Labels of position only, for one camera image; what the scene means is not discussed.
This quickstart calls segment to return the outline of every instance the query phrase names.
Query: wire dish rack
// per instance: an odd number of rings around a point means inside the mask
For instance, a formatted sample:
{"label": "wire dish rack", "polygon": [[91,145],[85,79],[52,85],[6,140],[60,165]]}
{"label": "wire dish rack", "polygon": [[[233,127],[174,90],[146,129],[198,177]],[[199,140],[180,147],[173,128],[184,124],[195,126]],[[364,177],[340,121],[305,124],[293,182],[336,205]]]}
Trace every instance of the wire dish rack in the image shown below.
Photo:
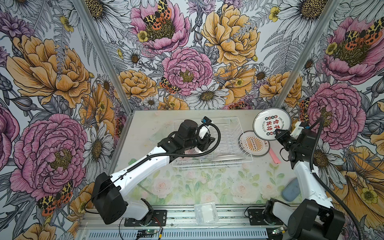
{"label": "wire dish rack", "polygon": [[[202,157],[185,157],[177,158],[172,164],[174,167],[181,169],[192,168],[206,168],[206,167],[226,167],[226,166],[238,166],[243,162],[252,162],[253,157],[251,154],[244,152],[239,146],[239,138],[243,134],[239,118],[218,118],[211,119],[219,129],[221,133],[221,140],[219,146],[210,154]],[[194,121],[200,125],[201,119],[194,119]],[[173,121],[173,131],[179,129],[182,121]],[[213,127],[209,128],[212,137],[217,139],[217,132]],[[195,149],[185,151],[185,154],[197,154]],[[230,158],[239,157],[239,159],[222,160],[226,156]]]}

